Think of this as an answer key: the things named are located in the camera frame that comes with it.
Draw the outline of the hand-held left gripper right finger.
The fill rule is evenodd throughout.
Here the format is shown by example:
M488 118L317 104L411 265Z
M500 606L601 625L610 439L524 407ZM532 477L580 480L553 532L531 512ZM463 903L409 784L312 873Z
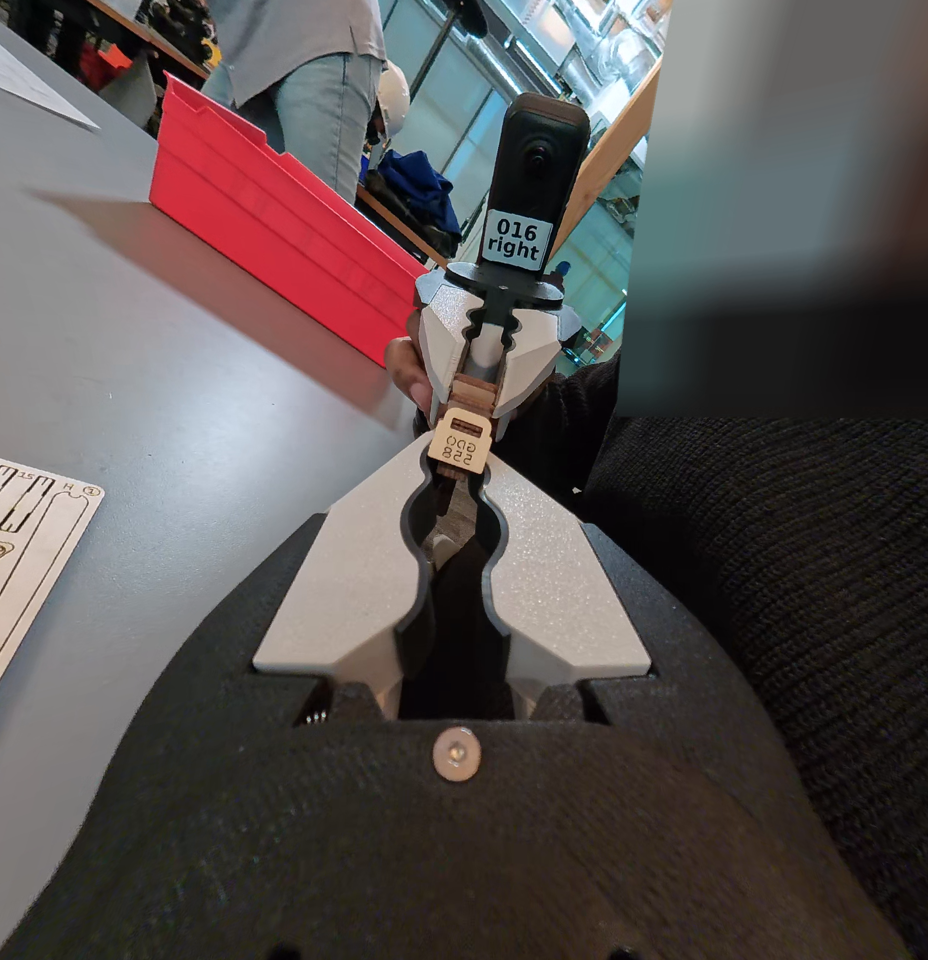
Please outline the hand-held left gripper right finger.
M487 466L484 494L507 527L490 590L517 716L549 687L645 676L651 658L577 517L499 458Z

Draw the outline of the wooden beam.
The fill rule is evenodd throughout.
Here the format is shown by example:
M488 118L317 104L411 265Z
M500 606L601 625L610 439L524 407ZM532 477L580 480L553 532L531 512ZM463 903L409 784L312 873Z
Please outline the wooden beam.
M649 131L656 102L663 58L650 69L625 104L614 124L584 159L570 194L563 220L555 234L552 252L562 246L586 215L606 185L617 174L641 138Z

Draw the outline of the person's right forearm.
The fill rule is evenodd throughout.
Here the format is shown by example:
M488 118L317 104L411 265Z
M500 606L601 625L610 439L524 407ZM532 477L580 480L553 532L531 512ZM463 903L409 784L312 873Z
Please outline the person's right forearm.
M605 438L629 423L615 413L619 357L549 380L494 445L498 458L576 514Z

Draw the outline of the white paper sheet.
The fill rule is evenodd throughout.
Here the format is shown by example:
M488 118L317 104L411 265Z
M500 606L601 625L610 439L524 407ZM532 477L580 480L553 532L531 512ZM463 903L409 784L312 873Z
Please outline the white paper sheet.
M92 131L98 125L0 44L0 90Z

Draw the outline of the white hard hat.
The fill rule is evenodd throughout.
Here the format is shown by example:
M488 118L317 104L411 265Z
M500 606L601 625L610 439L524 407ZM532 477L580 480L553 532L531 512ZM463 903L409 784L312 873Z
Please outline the white hard hat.
M410 89L404 72L390 59L382 69L376 94L374 128L390 140L404 127L410 108Z

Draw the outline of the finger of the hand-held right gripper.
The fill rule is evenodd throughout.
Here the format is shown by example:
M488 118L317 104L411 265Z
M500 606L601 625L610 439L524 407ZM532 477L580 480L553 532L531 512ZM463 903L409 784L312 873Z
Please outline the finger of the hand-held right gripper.
M424 403L422 413L430 425L450 399L468 350L465 334L471 328L469 314L482 308L483 303L482 298L459 287L439 287L422 309L421 355L432 387L432 399Z
M561 351L558 313L516 308L512 317L518 326L498 366L495 437L503 436L518 407L550 376Z

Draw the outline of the blue cloth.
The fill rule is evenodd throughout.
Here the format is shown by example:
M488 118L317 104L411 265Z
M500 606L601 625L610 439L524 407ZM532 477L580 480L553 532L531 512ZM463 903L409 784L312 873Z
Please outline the blue cloth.
M409 211L422 224L461 238L450 193L452 182L436 171L423 150L400 153L387 150L376 167L386 185L403 198Z

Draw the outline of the person's right hand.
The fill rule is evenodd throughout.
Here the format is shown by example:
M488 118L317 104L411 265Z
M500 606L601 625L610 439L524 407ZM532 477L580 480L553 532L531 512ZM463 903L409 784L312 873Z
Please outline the person's right hand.
M406 322L406 335L387 344L384 360L395 386L430 417L433 387L421 354L420 325L422 310L415 309Z

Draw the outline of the person's black sweater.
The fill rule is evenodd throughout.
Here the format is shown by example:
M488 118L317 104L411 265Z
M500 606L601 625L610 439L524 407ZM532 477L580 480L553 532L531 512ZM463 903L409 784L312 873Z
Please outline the person's black sweater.
M928 958L928 421L615 416L585 514L733 657Z

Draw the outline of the red plastic bin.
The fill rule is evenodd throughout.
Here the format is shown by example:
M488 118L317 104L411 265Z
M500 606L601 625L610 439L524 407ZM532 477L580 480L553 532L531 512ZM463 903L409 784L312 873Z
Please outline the red plastic bin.
M384 366L424 266L261 129L166 82L151 204Z

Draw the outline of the wooden model assembly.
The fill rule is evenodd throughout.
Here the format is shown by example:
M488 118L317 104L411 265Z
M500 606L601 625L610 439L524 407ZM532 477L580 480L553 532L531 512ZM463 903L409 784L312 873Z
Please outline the wooden model assembly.
M487 463L494 439L496 395L493 383L458 373L447 402L438 410L440 417L428 450L438 512L429 546L435 571L474 534L477 506L470 481L482 475Z

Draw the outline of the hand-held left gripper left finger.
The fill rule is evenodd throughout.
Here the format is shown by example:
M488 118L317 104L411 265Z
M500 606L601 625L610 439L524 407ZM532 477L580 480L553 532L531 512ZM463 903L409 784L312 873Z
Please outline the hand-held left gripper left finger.
M394 628L419 582L399 522L424 481L423 446L413 441L332 504L254 654L256 670L362 683L385 716L398 715Z

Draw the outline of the silver ventilation pipes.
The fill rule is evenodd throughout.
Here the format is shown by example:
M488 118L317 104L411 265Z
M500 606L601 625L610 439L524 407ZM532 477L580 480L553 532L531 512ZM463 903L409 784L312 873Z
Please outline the silver ventilation pipes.
M636 91L662 56L671 1L488 1L501 45L585 107Z

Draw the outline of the laser-cut wooden parts sheet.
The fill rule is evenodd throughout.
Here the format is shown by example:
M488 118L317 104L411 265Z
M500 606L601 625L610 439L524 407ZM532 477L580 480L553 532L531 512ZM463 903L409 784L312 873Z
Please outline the laser-cut wooden parts sheet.
M104 496L0 458L0 679Z

